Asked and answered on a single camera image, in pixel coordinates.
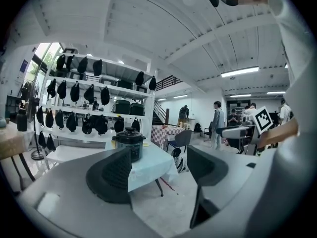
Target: pressure cooker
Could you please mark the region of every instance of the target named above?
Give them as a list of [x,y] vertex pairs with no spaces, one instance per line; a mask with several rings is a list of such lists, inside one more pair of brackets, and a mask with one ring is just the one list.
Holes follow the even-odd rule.
[[142,158],[143,140],[146,139],[135,128],[126,127],[125,131],[119,132],[112,140],[116,141],[115,147],[129,147],[131,152],[131,162]]

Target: checkered tablecloth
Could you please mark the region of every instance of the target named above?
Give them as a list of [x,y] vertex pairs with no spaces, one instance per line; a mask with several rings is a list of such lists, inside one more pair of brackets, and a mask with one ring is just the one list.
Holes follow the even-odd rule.
[[169,140],[170,135],[177,135],[182,132],[184,128],[175,127],[169,125],[167,128],[162,129],[161,125],[153,125],[151,131],[151,141],[156,143],[161,149],[163,149],[164,142]]

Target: black bag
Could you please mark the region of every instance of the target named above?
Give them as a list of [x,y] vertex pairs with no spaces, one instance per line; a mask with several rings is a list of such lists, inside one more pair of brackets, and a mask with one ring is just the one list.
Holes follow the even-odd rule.
[[66,97],[66,80],[63,80],[61,84],[58,86],[57,93],[61,99],[65,99]]
[[71,62],[73,61],[74,56],[75,56],[75,55],[73,55],[72,57],[68,57],[68,58],[67,58],[66,68],[67,68],[68,71],[71,70],[70,66],[71,66]]
[[69,117],[66,121],[66,127],[71,131],[74,132],[76,130],[76,119],[74,112],[70,113]]
[[140,132],[140,124],[139,124],[139,120],[135,117],[134,121],[131,125],[132,128],[135,128],[137,131]]
[[64,128],[64,117],[63,117],[63,111],[59,110],[55,116],[55,122],[56,125],[59,127],[59,129]]
[[43,109],[42,106],[39,108],[39,110],[36,113],[36,118],[38,119],[38,122],[41,124],[41,126],[44,126],[44,117],[43,117]]
[[82,131],[86,135],[89,135],[93,130],[93,125],[91,123],[91,117],[90,114],[87,114],[86,117],[83,119],[83,127]]
[[74,84],[70,90],[70,99],[73,102],[77,102],[79,100],[79,83],[76,81],[76,84]]
[[130,106],[130,115],[144,116],[144,106],[139,103],[132,103]]
[[63,66],[65,64],[65,60],[66,60],[66,56],[65,55],[61,55],[57,61],[56,61],[56,70],[60,70],[63,69]]
[[45,125],[47,128],[52,128],[53,124],[54,124],[53,112],[51,109],[49,109],[48,113],[46,114]]
[[46,142],[45,142],[43,132],[40,132],[40,135],[39,135],[39,145],[42,146],[43,148],[46,147]]
[[49,95],[51,95],[52,98],[55,97],[56,92],[55,92],[55,87],[56,87],[56,79],[54,78],[53,81],[48,86],[47,92]]
[[137,78],[135,79],[135,84],[141,86],[144,82],[144,72],[140,71]]
[[124,119],[123,118],[119,118],[119,120],[117,120],[115,123],[114,123],[114,131],[116,133],[118,132],[122,132],[124,130]]
[[91,84],[91,86],[86,90],[84,98],[89,102],[89,104],[94,103],[94,84]]
[[93,63],[93,70],[94,70],[95,77],[98,77],[101,75],[101,72],[103,70],[103,61],[101,59]]
[[51,134],[49,134],[49,137],[48,137],[48,141],[47,141],[47,143],[46,143],[46,146],[47,146],[47,148],[48,148],[49,150],[51,150],[51,151],[55,151],[55,150],[56,150],[56,148],[55,148],[55,146],[54,146],[54,141],[53,141],[53,139],[52,139],[52,135],[51,135]]
[[96,131],[98,131],[98,135],[103,135],[108,131],[107,124],[108,121],[103,115],[98,117],[96,122]]
[[79,73],[84,73],[87,69],[87,64],[88,64],[88,58],[87,57],[82,58],[78,64],[77,71]]
[[133,84],[129,81],[125,81],[125,80],[119,80],[117,83],[118,87],[122,87],[122,88],[126,88],[126,89],[130,89],[132,90],[133,88]]
[[155,77],[153,76],[151,81],[150,81],[150,84],[149,84],[149,89],[154,91],[157,87],[157,81],[155,79]]
[[100,98],[101,98],[101,104],[102,105],[107,105],[110,101],[110,93],[109,89],[105,87],[101,93],[100,93]]
[[112,107],[112,111],[116,114],[128,115],[130,113],[130,102],[117,100]]

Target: black lid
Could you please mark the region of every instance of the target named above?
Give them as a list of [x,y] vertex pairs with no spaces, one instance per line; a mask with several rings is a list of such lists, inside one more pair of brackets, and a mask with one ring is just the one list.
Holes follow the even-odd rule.
[[125,131],[117,133],[114,137],[118,142],[123,144],[137,144],[145,139],[135,128],[126,127],[125,129]]

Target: sign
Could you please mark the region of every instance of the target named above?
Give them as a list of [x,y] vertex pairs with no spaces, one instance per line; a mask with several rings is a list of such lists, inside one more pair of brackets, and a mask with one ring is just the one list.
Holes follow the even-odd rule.
[[268,130],[268,128],[273,125],[272,119],[269,116],[266,107],[258,109],[255,114],[252,114],[252,117],[259,131],[259,135],[261,135],[264,131]]

